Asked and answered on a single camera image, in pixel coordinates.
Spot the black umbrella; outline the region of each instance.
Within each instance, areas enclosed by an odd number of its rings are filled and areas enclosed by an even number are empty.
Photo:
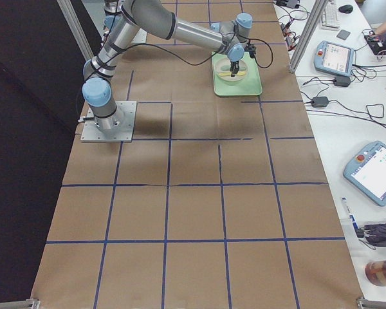
[[[356,234],[375,247],[386,247],[386,223],[365,225]]]

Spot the blue tablet frame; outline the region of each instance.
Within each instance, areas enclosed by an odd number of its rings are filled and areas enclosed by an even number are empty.
[[[341,72],[341,71],[325,68],[323,66],[323,60],[324,60],[324,56],[325,56],[325,54],[327,52],[328,44],[332,44],[332,45],[336,45],[336,46],[339,46],[339,47],[347,48],[349,50],[349,55],[348,55],[349,59],[348,59],[347,64],[346,64],[346,71],[345,72]],[[347,46],[343,46],[343,45],[340,45],[340,44],[336,44],[336,43],[333,43],[333,42],[322,41],[317,46],[317,49],[316,49],[315,60],[314,60],[315,68],[317,70],[319,70],[319,71],[323,71],[323,72],[326,72],[326,73],[349,77],[351,75],[351,71],[352,71],[353,55],[354,55],[354,49],[353,48],[350,48],[350,47],[347,47]]]
[[[377,196],[375,196],[370,190],[368,190],[366,187],[364,187],[360,182],[358,182],[353,176],[351,176],[359,167],[363,167],[367,164],[370,158],[373,157],[376,150],[378,150],[380,147],[386,148],[386,145],[382,143],[381,141],[377,140],[373,143],[367,144],[364,148],[362,148],[356,155],[353,157],[352,160],[347,163],[344,171],[343,176],[347,178],[351,183],[353,183],[359,190],[364,192],[370,199],[372,199],[376,204],[379,206],[386,206],[386,196],[383,197],[383,199],[379,199]],[[358,155],[363,155],[365,159],[362,162],[359,162],[356,158]]]

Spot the robotic arm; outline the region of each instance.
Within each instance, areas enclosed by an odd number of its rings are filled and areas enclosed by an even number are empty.
[[[111,8],[112,3],[112,0],[106,0],[105,10]],[[244,55],[246,38],[252,27],[251,15],[241,13],[234,21],[214,23],[206,29],[177,18],[161,5],[160,0],[124,0],[121,10],[122,16],[115,22],[103,48],[86,62],[83,69],[86,80],[83,96],[94,113],[99,130],[108,132],[123,122],[124,116],[119,115],[121,112],[111,95],[109,81],[115,74],[117,56],[130,47],[140,28],[162,39],[179,39],[224,54],[230,59],[232,77],[239,71],[239,60]]]

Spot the pen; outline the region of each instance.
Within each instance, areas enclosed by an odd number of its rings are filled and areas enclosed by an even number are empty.
[[[354,216],[353,216],[353,214],[352,214],[352,212],[347,204],[347,198],[342,198],[342,204],[344,205],[344,207],[349,215],[349,218],[352,220],[352,224],[353,224],[354,229],[359,229],[359,227],[356,223],[356,220],[354,219]]]

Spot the dark wall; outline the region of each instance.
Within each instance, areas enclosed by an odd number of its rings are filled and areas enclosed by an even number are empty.
[[[99,34],[74,4],[97,52]],[[0,3],[0,302],[30,298],[73,142],[83,63],[56,0]]]

